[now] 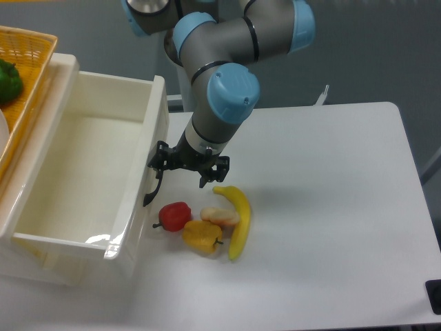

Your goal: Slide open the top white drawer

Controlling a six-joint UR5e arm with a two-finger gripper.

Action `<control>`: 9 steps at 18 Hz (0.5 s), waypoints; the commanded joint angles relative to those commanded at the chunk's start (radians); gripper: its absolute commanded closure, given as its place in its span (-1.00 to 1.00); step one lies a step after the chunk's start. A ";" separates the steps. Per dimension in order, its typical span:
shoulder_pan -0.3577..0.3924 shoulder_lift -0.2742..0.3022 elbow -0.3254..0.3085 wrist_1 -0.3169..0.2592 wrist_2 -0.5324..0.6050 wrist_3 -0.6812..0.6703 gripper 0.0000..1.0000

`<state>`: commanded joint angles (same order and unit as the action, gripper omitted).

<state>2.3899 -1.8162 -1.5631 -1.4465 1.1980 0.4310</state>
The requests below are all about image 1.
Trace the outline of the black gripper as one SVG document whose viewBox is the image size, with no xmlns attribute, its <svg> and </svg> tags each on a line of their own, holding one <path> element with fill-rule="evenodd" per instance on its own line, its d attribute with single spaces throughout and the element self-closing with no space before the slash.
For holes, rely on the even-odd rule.
<svg viewBox="0 0 441 331">
<path fill-rule="evenodd" d="M 157 141 L 149 152 L 147 166 L 156 172 L 156 178 L 161 178 L 166 170 L 180 168 L 198 172 L 201 176 L 199 188 L 203 188 L 207 183 L 223 182 L 229 172 L 229 162 L 228 156 L 217 156 L 211 148 L 200 153 L 187 139 L 180 139 L 174 148 Z"/>
</svg>

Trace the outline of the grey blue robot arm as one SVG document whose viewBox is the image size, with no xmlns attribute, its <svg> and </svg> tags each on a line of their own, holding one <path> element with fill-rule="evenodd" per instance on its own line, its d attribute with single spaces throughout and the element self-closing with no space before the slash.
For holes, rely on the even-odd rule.
<svg viewBox="0 0 441 331">
<path fill-rule="evenodd" d="M 260 84 L 249 64 L 313 43 L 316 23 L 306 1 L 242 1 L 242 17 L 221 21 L 216 1 L 124 1 L 139 35 L 172 33 L 172 56 L 184 69 L 196 109 L 174 147 L 159 141 L 148 166 L 200 174 L 201 185 L 229 171 L 225 146 L 252 113 Z"/>
</svg>

